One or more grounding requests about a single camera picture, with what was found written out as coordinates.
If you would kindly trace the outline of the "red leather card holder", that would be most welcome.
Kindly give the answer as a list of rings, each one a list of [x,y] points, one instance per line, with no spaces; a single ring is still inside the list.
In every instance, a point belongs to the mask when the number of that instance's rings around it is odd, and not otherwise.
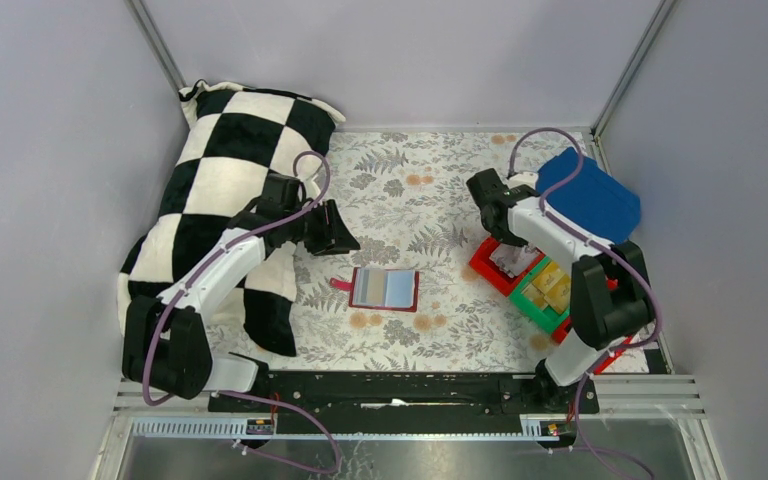
[[[349,294],[352,308],[416,312],[419,300],[416,270],[355,267],[349,281],[331,278],[329,285]]]

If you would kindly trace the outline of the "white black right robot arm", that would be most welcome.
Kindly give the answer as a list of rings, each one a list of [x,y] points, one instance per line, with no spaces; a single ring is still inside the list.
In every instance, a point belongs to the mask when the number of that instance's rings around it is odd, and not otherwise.
[[[534,189],[508,187],[494,169],[476,173],[466,186],[492,238],[536,247],[571,279],[571,331],[538,367],[539,376],[568,387],[624,338],[655,320],[643,252],[635,243],[608,243],[558,212]]]

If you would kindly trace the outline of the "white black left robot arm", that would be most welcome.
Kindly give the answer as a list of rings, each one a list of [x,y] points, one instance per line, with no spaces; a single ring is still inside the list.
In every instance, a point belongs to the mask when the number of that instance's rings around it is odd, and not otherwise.
[[[267,175],[262,193],[232,217],[205,256],[182,279],[126,310],[123,376],[169,396],[193,399],[205,391],[248,392],[259,365],[212,351],[206,323],[252,270],[285,243],[314,256],[342,255],[360,244],[333,200],[308,199],[301,180]]]

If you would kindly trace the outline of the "floral patterned table mat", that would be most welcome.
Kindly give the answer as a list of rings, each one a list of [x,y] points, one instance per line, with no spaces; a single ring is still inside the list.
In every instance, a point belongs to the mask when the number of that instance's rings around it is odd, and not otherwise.
[[[334,134],[328,195],[360,249],[296,253],[295,356],[249,338],[237,294],[210,320],[211,345],[276,370],[531,371],[554,344],[468,265],[486,234],[466,181],[487,168],[504,172],[510,155],[520,169],[537,170],[566,147],[555,134],[523,146],[511,133]],[[365,266],[418,271],[417,311],[350,307],[329,280]]]

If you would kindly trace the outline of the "folded blue cloth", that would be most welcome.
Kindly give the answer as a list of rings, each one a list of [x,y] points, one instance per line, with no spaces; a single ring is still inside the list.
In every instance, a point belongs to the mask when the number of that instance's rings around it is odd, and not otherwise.
[[[549,195],[548,204],[583,229],[614,244],[627,241],[641,220],[639,196],[589,157],[575,178]]]

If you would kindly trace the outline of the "black white checkered pillow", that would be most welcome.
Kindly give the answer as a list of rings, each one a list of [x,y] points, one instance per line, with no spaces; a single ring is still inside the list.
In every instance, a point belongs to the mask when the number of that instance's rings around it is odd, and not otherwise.
[[[160,201],[157,220],[128,253],[117,278],[117,317],[138,296],[180,280],[230,219],[263,190],[270,173],[304,180],[327,155],[345,116],[299,93],[200,79],[179,92],[189,134]]]

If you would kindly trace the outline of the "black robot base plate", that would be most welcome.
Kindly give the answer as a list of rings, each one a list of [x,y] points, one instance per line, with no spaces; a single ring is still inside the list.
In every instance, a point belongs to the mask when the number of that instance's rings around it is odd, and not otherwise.
[[[565,420],[578,389],[511,373],[275,371],[254,393],[338,434],[520,434],[521,416]]]

